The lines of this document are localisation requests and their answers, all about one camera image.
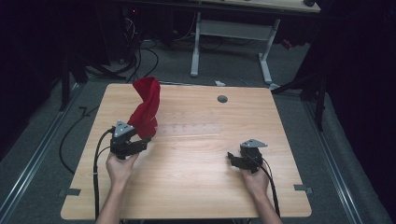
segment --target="human hand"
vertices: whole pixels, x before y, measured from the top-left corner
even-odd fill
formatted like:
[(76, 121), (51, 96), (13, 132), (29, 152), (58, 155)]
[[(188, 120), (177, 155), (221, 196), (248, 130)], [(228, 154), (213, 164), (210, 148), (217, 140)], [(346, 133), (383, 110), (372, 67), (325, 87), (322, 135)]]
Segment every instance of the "human hand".
[(116, 185), (124, 187), (128, 184), (134, 168), (134, 162), (138, 156), (139, 153), (136, 153), (126, 160), (120, 160), (116, 154), (112, 152), (108, 154), (106, 168), (113, 187)]
[(244, 177), (247, 191), (254, 198), (267, 195), (269, 178), (267, 174), (259, 168), (259, 171), (252, 174), (249, 170), (239, 169)]

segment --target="table top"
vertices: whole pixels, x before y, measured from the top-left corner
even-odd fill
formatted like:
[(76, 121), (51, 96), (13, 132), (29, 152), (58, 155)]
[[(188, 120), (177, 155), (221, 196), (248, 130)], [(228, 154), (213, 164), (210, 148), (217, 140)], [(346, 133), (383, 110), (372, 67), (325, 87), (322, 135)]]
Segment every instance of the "table top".
[(238, 5), (245, 7), (266, 7), (272, 9), (292, 10), (299, 12), (320, 12), (320, 7), (315, 3), (312, 7), (304, 4), (303, 0), (196, 0), (203, 3), (217, 3)]
[[(265, 88), (161, 85), (158, 131), (134, 164), (121, 218), (257, 217), (238, 168), (227, 152), (239, 156), (248, 139), (268, 144), (260, 148), (271, 166), (282, 217), (308, 217), (311, 207), (291, 154), (272, 93)], [(220, 103), (218, 96), (228, 98)], [(66, 196), (62, 217), (94, 219), (92, 165), (101, 135), (118, 119), (127, 121), (142, 103), (130, 84), (110, 84), (98, 110), (87, 144)], [(108, 147), (108, 135), (101, 148)], [(98, 161), (100, 204), (110, 180), (104, 152)], [(272, 201), (271, 188), (268, 195)]]

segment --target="red towel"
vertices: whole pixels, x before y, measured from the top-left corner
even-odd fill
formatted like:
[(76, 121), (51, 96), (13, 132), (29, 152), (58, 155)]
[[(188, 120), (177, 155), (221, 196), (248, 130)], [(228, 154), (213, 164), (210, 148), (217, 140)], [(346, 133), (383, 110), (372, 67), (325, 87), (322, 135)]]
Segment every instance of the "red towel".
[(153, 137), (158, 126), (155, 115), (160, 105), (160, 83), (155, 77), (144, 77), (132, 85), (142, 97), (143, 103), (136, 108), (128, 124), (134, 126), (141, 139)]

